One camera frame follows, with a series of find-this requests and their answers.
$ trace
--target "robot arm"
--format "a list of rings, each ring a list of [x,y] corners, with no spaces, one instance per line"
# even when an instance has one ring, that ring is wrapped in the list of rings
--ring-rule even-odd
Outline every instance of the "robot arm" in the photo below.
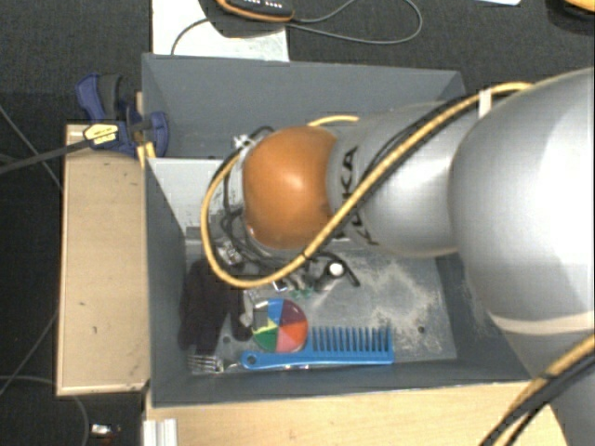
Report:
[[[395,256],[459,252],[520,360],[543,372],[593,332],[593,70],[492,89],[510,92],[479,120],[474,96],[262,139],[242,168],[245,236],[288,262],[257,280],[219,265],[208,229],[238,153],[205,197],[214,271],[237,287],[278,281],[339,233]],[[591,375],[553,402],[570,444],[595,436],[593,399]]]

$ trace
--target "colorful disc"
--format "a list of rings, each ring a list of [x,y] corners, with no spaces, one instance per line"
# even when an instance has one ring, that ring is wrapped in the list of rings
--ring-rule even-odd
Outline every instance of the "colorful disc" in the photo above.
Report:
[[[269,352],[289,353],[300,350],[308,337],[304,311],[289,299],[269,299],[265,325],[253,329],[254,340]]]

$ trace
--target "black cloth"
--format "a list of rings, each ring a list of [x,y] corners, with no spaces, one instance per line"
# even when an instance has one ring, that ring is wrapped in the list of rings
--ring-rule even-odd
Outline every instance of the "black cloth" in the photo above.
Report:
[[[237,340],[247,340],[251,331],[240,323],[244,313],[242,292],[220,280],[208,262],[200,258],[192,264],[179,302],[181,325],[178,343],[184,350],[196,345],[199,355],[212,355],[223,322],[231,314],[231,332]]]

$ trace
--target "gray bin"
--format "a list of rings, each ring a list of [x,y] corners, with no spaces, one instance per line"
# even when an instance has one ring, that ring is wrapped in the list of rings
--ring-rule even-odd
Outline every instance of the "gray bin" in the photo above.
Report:
[[[233,136],[262,125],[304,124],[332,113],[364,115],[422,101],[461,96],[457,72],[320,63],[275,63],[145,55],[145,113],[166,112],[167,158],[146,171],[147,251],[151,323],[151,388],[155,407],[287,399],[410,388],[525,380],[527,372],[489,321],[464,280],[457,256],[390,260],[440,302],[426,332],[440,343],[396,351],[391,366],[193,376],[177,342],[179,299],[198,257],[195,226],[201,193]],[[395,298],[398,287],[395,287]],[[407,309],[406,296],[399,298]]]

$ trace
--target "blue comb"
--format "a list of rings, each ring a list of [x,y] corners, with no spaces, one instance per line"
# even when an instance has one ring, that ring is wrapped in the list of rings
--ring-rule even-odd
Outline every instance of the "blue comb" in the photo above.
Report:
[[[390,328],[315,327],[304,348],[293,353],[247,350],[240,362],[247,370],[316,365],[388,365],[394,363]]]

